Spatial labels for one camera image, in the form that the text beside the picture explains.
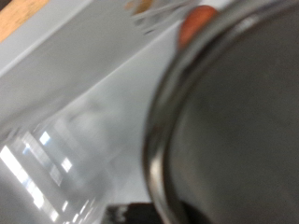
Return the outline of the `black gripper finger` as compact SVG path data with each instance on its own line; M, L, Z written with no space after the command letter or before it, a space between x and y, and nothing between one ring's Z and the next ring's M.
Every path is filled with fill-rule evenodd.
M152 203L112 204L105 211L105 224L158 224Z

